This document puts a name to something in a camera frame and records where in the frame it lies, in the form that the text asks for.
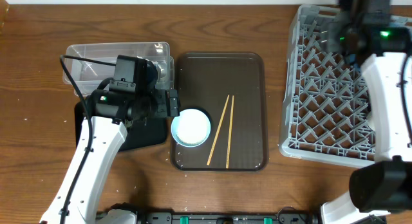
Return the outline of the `light blue small bowl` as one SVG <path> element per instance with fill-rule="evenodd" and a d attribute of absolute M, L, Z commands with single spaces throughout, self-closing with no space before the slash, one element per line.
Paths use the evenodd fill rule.
<path fill-rule="evenodd" d="M 198 147 L 211 133 L 211 121 L 199 109 L 185 109 L 171 123 L 171 134 L 175 142 L 183 147 Z"/>

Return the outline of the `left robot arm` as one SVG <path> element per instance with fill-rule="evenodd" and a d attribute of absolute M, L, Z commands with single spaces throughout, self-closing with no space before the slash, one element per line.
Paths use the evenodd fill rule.
<path fill-rule="evenodd" d="M 177 117 L 174 89 L 156 89 L 159 70 L 149 60 L 119 55 L 113 77 L 84 97 L 68 70 L 84 112 L 75 154 L 41 223 L 137 223 L 138 213 L 113 209 L 97 219 L 97 208 L 113 160 L 126 141 L 126 123 Z"/>

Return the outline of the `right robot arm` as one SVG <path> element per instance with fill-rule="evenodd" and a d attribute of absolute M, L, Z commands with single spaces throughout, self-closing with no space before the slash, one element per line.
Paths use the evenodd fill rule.
<path fill-rule="evenodd" d="M 375 161 L 320 209 L 323 223 L 364 223 L 411 208 L 411 31 L 391 21 L 391 0 L 338 0 L 322 49 L 360 68 L 375 130 Z"/>

